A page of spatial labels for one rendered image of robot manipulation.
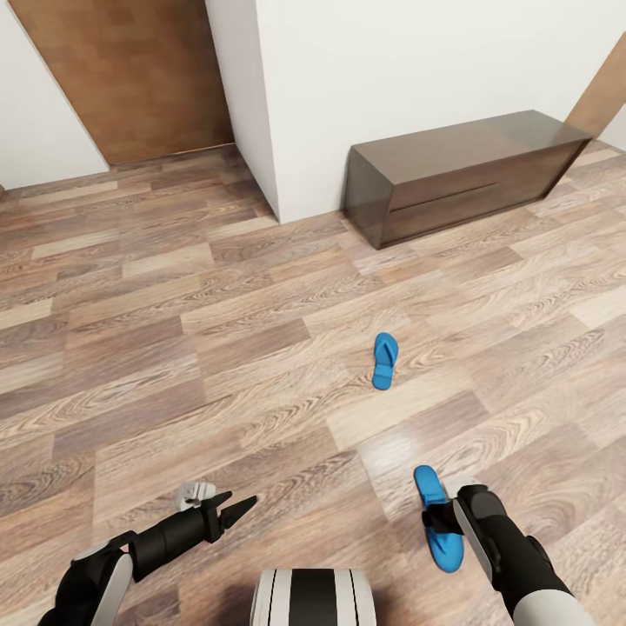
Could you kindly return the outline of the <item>sandal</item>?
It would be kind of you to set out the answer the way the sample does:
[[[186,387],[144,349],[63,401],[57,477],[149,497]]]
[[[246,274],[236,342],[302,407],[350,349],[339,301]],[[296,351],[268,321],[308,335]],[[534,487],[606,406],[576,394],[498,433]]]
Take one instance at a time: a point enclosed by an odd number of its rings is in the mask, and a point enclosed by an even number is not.
[[[379,334],[375,342],[376,367],[372,379],[378,390],[390,388],[397,355],[398,345],[395,338],[388,333]]]
[[[428,465],[422,465],[414,470],[417,488],[424,504],[424,511],[430,504],[446,503],[445,495],[436,472]],[[446,573],[454,573],[460,569],[463,562],[463,536],[456,533],[436,533],[432,527],[427,527],[430,550],[436,565]]]

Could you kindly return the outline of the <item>robot trunk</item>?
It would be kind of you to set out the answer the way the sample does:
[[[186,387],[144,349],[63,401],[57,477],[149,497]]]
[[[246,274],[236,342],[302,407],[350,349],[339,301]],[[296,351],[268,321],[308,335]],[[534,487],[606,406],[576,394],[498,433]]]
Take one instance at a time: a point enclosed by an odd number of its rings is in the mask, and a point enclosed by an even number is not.
[[[363,569],[264,569],[250,626],[376,626]]]

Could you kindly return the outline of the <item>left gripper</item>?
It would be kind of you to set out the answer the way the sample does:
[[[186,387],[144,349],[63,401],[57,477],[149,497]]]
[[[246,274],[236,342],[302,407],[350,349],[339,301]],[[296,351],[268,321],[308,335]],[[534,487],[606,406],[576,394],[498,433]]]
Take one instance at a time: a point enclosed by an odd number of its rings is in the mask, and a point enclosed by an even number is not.
[[[232,496],[224,491],[211,499],[205,499],[198,508],[188,508],[165,518],[159,525],[165,542],[166,562],[170,563],[202,541],[214,543],[225,529],[231,528],[250,508],[256,505],[256,495],[221,509],[218,517],[216,507]],[[164,564],[164,565],[165,565]]]

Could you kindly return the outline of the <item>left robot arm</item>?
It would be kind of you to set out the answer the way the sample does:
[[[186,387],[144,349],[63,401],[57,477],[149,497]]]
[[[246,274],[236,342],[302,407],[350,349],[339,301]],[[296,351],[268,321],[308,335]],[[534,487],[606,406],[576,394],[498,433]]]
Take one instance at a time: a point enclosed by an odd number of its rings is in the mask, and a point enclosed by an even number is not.
[[[37,626],[112,626],[130,579],[136,583],[202,541],[214,543],[250,508],[256,495],[221,509],[231,490],[182,480],[176,514],[144,532],[131,530],[81,552],[58,585],[55,608]],[[123,548],[125,548],[124,550]]]

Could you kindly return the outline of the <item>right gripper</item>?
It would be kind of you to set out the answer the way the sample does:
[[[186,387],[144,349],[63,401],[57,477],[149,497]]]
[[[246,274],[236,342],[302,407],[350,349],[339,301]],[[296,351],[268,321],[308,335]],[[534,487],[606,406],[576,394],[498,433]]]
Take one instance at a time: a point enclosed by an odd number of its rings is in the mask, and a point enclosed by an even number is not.
[[[430,504],[427,511],[422,512],[422,521],[425,528],[432,527],[436,533],[456,533],[465,536],[454,518],[453,500]]]

